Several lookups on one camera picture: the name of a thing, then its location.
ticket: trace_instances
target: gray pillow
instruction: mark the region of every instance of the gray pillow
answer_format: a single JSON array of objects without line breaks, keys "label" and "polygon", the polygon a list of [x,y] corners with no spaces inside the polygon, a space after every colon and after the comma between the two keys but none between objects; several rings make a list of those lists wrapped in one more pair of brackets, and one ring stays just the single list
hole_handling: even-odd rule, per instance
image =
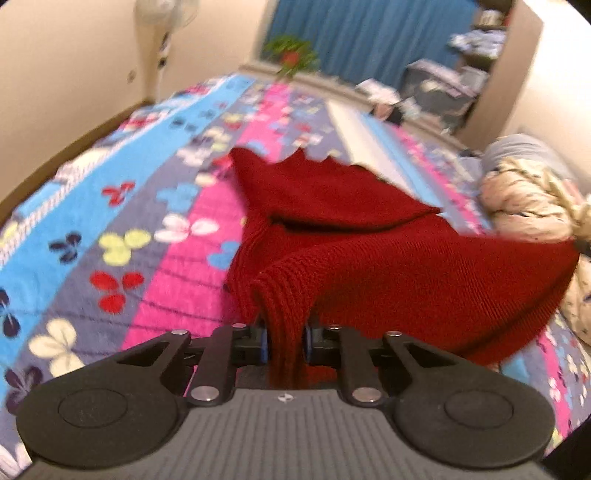
[{"label": "gray pillow", "polygon": [[494,170],[505,157],[527,158],[548,165],[561,179],[570,179],[577,183],[577,176],[570,166],[542,140],[526,134],[514,134],[502,137],[491,143],[482,156],[484,173]]}]

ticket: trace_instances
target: potted plant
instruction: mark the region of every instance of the potted plant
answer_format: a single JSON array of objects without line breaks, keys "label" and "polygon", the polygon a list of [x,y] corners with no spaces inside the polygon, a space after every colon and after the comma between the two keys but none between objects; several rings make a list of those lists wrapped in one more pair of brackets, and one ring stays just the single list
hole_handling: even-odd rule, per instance
[{"label": "potted plant", "polygon": [[279,62],[281,70],[277,76],[280,79],[289,81],[293,80],[298,72],[318,70],[318,55],[312,50],[312,44],[293,35],[280,35],[273,38],[265,45],[265,51],[269,51],[271,58]]}]

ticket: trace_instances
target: beige wall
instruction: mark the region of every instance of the beige wall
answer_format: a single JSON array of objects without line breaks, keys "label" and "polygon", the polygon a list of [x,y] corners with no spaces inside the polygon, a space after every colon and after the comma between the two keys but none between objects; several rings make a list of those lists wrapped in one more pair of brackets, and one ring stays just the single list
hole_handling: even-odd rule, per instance
[{"label": "beige wall", "polygon": [[258,57],[278,0],[201,0],[197,18],[176,32],[163,95],[236,71]]},{"label": "beige wall", "polygon": [[566,2],[527,2],[544,21],[544,31],[504,134],[535,134],[591,184],[591,25]]},{"label": "beige wall", "polygon": [[[152,90],[134,0],[9,0],[0,8],[0,200],[39,165]],[[175,34],[163,93],[238,68],[275,0],[202,0]],[[128,73],[137,77],[128,83]]]},{"label": "beige wall", "polygon": [[0,9],[0,198],[143,98],[133,0],[12,0]]}]

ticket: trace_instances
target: red knit scarf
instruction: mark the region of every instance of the red knit scarf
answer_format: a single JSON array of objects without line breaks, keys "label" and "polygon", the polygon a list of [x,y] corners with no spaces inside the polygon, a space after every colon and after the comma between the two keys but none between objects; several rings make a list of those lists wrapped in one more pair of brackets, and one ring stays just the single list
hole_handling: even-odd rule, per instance
[{"label": "red knit scarf", "polygon": [[370,338],[400,330],[482,365],[500,361],[547,324],[579,258],[572,242],[460,236],[438,209],[331,158],[230,156],[248,220],[228,285],[243,321],[265,319],[276,386],[320,378],[301,353],[311,313]]}]

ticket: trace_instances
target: bed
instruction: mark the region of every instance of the bed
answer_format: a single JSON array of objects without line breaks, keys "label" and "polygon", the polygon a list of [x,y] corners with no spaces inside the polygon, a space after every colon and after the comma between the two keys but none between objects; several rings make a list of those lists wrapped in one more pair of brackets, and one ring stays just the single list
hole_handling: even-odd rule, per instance
[{"label": "bed", "polygon": [[[27,464],[14,414],[36,385],[166,330],[207,336],[238,320],[224,284],[245,222],[234,145],[272,162],[305,147],[361,164],[441,207],[458,231],[491,228],[461,158],[289,85],[236,74],[138,110],[0,232],[0,479]],[[589,365],[557,312],[495,368],[553,405],[551,449],[591,413]]]}]

